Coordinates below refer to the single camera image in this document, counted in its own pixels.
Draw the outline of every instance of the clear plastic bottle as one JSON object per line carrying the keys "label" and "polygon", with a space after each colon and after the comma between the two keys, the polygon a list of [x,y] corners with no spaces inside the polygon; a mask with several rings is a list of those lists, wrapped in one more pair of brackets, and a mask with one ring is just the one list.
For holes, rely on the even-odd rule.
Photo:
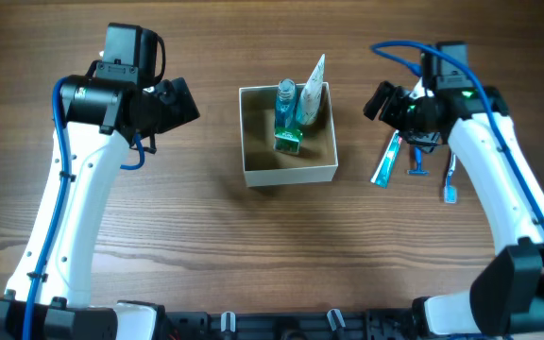
{"label": "clear plastic bottle", "polygon": [[298,102],[297,88],[291,79],[279,83],[276,95],[275,118],[276,128],[292,128],[295,122],[295,107]]}

